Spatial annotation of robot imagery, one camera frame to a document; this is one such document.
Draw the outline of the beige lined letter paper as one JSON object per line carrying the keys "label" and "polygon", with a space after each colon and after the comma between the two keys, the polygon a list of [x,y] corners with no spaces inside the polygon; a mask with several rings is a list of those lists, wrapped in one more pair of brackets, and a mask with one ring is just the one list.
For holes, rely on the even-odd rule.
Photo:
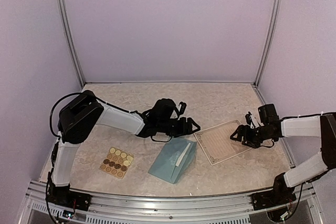
{"label": "beige lined letter paper", "polygon": [[175,163],[175,166],[176,167],[179,167],[180,163],[182,162],[184,156],[186,155],[189,147],[190,147],[191,143],[188,143],[188,145],[186,146],[186,148],[183,150],[183,152],[180,154],[180,156],[178,157],[176,163]]}

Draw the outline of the teal blue envelope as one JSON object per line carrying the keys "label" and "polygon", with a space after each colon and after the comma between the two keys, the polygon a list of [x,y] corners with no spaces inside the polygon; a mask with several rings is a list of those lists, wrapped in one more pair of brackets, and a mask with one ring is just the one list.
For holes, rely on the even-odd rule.
{"label": "teal blue envelope", "polygon": [[[191,145],[179,167],[176,167],[175,163],[188,143],[191,143]],[[194,160],[196,156],[196,147],[197,142],[195,141],[185,138],[171,139],[163,146],[148,173],[170,184],[178,183],[183,173]]]}

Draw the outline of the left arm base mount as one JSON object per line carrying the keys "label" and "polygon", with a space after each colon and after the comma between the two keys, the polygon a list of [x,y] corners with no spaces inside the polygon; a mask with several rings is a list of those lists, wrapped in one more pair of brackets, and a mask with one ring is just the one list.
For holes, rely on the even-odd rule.
{"label": "left arm base mount", "polygon": [[53,182],[48,185],[46,199],[52,204],[82,211],[88,211],[91,203],[90,194],[72,191],[69,184],[56,187]]}

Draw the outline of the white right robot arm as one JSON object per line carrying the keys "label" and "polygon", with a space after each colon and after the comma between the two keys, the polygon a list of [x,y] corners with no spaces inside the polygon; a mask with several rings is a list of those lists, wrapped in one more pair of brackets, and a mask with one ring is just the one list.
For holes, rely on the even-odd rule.
{"label": "white right robot arm", "polygon": [[320,143],[316,154],[274,179],[268,194],[273,205],[281,204],[296,186],[335,169],[335,112],[280,118],[274,104],[265,104],[258,108],[258,113],[259,121],[247,113],[246,124],[239,125],[230,139],[254,149],[263,147],[266,140],[275,143],[301,138]]}

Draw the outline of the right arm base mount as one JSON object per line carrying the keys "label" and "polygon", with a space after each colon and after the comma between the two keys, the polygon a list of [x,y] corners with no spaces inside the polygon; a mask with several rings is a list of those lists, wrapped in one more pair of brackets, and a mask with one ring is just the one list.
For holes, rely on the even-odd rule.
{"label": "right arm base mount", "polygon": [[284,174],[275,177],[271,190],[251,195],[254,210],[262,210],[296,201],[294,187],[288,187]]}

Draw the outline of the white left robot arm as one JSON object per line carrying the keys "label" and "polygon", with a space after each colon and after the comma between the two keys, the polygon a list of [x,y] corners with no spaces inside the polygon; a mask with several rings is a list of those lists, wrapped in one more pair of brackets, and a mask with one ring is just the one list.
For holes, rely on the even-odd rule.
{"label": "white left robot arm", "polygon": [[191,135],[201,127],[183,116],[186,103],[175,104],[171,99],[159,99],[154,107],[139,112],[128,111],[97,97],[91,90],[68,94],[74,99],[59,111],[56,152],[52,157],[53,170],[48,178],[49,193],[66,206],[73,201],[70,173],[81,143],[96,125],[123,130],[141,138],[153,138],[164,133],[170,138]]}

